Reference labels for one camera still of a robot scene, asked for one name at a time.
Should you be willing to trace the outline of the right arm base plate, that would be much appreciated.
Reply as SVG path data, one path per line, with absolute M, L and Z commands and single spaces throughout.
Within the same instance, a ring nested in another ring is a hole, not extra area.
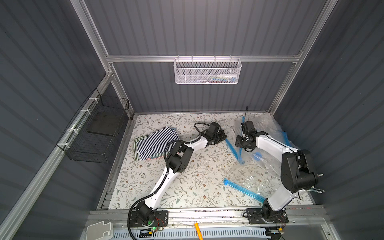
M 272 211 L 263 208 L 247 208 L 243 216 L 250 224 L 287 224 L 288 216 L 285 211 Z

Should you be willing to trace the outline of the clear blue-zip vacuum bag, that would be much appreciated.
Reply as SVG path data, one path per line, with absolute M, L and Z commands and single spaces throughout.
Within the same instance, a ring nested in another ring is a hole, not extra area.
M 224 179 L 223 183 L 224 183 L 225 186 L 229 186 L 229 187 L 231 187 L 231 188 L 233 188 L 233 189 L 235 189 L 235 190 L 245 194 L 246 196 L 251 197 L 251 198 L 257 200 L 260 203 L 263 203 L 266 200 L 266 198 L 264 198 L 263 196 L 261 196 L 259 194 L 256 194 L 256 193 L 254 193 L 254 192 L 252 192 L 252 191 L 250 191 L 250 190 L 248 190 L 246 188 L 243 188 L 243 187 L 241 187 L 241 186 L 239 186 L 239 185 L 229 181 L 228 179 Z

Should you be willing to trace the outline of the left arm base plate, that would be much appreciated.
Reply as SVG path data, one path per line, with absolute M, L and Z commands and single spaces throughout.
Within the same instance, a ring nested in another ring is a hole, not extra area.
M 166 227 L 168 225 L 169 211 L 154 211 L 145 217 L 133 211 L 128 217 L 128 226 L 131 228 L 141 227 Z

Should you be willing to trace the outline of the vacuum bag with navy striped garment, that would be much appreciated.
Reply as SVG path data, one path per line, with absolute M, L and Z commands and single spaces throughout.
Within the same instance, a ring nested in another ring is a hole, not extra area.
M 250 156 L 245 152 L 243 148 L 236 147 L 235 141 L 233 139 L 227 137 L 225 142 L 240 165 L 248 165 L 251 163 Z

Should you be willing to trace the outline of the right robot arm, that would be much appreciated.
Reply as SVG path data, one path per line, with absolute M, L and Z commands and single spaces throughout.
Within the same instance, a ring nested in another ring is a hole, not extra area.
M 237 136 L 236 147 L 251 153 L 255 148 L 266 151 L 281 164 L 281 184 L 276 192 L 263 202 L 264 218 L 281 213 L 300 191 L 308 191 L 319 181 L 311 152 L 290 147 L 258 131 L 252 121 L 241 123 L 242 132 Z

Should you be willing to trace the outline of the vacuum bag with black striped garment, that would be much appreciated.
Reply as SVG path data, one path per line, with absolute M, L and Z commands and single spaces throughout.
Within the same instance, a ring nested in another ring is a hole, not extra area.
M 236 135 L 235 147 L 252 153 L 255 149 L 267 152 L 280 162 L 285 156 L 298 156 L 300 150 L 290 147 L 275 138 L 268 132 L 257 130 L 254 122 L 246 111 L 240 123 L 240 133 Z

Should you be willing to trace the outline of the green white striped garment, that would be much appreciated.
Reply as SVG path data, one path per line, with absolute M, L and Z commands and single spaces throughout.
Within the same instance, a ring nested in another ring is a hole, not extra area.
M 136 161 L 140 161 L 141 160 L 141 158 L 140 158 L 140 150 L 139 150 L 139 147 L 138 147 L 138 143 L 142 140 L 142 139 L 144 139 L 145 138 L 145 136 L 141 136 L 141 137 L 137 137 L 137 138 L 135 138 L 134 139 L 134 146 L 133 146 L 133 148 L 134 148 L 134 152 L 135 152 L 135 160 Z

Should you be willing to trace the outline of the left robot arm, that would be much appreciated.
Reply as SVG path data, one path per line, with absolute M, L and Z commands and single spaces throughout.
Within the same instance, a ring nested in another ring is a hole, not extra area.
M 130 210 L 135 210 L 138 218 L 145 226 L 150 226 L 156 218 L 163 195 L 173 180 L 183 173 L 194 151 L 223 142 L 227 135 L 216 122 L 210 124 L 197 122 L 194 124 L 198 137 L 191 141 L 172 140 L 164 148 L 163 157 L 166 163 L 162 176 L 148 196 L 134 202 Z

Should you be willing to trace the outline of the navy white striped garment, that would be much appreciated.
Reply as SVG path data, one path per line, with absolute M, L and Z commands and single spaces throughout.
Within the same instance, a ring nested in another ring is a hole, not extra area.
M 152 132 L 138 143 L 141 160 L 149 159 L 155 154 L 162 155 L 166 145 L 178 139 L 178 133 L 174 128 L 165 127 Z

